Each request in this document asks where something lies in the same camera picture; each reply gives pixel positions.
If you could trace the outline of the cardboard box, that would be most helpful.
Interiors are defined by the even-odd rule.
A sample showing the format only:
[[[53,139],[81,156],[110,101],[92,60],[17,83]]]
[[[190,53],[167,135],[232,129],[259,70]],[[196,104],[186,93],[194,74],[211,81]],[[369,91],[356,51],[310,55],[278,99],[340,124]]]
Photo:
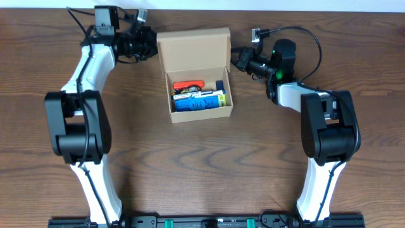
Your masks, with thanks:
[[[158,56],[166,82],[168,108],[172,123],[229,117],[234,107],[229,83],[230,30],[212,28],[157,35]],[[215,91],[216,82],[223,82],[225,105],[213,109],[177,111],[171,98],[175,82],[204,82],[203,91]]]

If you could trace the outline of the black teardrop-shaped tool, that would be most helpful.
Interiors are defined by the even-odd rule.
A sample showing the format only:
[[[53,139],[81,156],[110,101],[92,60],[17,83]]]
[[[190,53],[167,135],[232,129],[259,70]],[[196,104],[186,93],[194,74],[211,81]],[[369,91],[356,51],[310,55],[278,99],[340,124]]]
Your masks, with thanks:
[[[191,86],[191,87],[185,87],[182,89],[175,89],[175,91],[171,94],[172,96],[177,95],[177,94],[186,94],[186,93],[191,93],[191,92],[199,92],[201,90],[200,87],[197,86]]]

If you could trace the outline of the blue whiteboard marker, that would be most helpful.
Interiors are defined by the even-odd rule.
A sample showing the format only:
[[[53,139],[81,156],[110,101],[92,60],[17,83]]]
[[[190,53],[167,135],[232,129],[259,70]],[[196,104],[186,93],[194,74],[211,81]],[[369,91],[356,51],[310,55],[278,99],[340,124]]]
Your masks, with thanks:
[[[217,92],[217,91],[205,91],[202,92],[200,91],[201,94],[199,96],[193,97],[193,98],[204,98],[204,97],[208,97],[208,96],[218,96],[219,94],[221,94],[221,92]]]

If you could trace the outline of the yellow highlighter with dark cap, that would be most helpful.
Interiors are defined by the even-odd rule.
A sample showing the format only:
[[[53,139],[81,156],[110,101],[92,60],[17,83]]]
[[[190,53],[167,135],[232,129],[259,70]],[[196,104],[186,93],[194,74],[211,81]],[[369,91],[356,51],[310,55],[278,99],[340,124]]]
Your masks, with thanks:
[[[225,89],[224,89],[222,80],[216,81],[216,91],[221,92],[221,94],[218,95],[218,106],[219,107],[226,106],[227,100],[226,100]]]

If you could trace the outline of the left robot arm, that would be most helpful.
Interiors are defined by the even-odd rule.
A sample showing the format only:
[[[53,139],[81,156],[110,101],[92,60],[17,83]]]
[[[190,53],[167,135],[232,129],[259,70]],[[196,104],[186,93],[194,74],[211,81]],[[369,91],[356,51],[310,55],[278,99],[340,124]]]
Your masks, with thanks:
[[[108,165],[112,133],[102,101],[106,79],[120,57],[146,61],[158,52],[147,10],[119,16],[119,6],[95,6],[95,23],[83,28],[81,58],[60,91],[44,98],[51,146],[78,177],[90,209],[87,218],[54,218],[49,227],[132,227]]]

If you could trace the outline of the black whiteboard marker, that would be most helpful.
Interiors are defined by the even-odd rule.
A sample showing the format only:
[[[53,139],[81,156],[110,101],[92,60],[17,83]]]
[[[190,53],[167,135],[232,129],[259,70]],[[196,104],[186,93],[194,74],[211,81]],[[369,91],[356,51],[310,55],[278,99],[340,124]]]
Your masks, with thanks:
[[[188,99],[188,98],[193,98],[196,96],[199,96],[201,92],[188,92],[188,93],[183,93],[183,94],[175,94],[172,96],[174,100],[180,100],[180,99]]]

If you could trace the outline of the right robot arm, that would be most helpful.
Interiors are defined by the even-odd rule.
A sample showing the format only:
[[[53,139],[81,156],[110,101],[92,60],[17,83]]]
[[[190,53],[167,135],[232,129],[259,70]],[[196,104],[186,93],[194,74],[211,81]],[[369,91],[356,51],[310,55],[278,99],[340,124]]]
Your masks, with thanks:
[[[358,121],[349,91],[315,89],[294,78],[296,44],[275,42],[271,56],[257,47],[237,47],[232,64],[266,85],[266,95],[278,106],[301,116],[301,142],[308,157],[302,193],[296,208],[302,227],[333,224],[329,206],[341,171],[361,144]]]

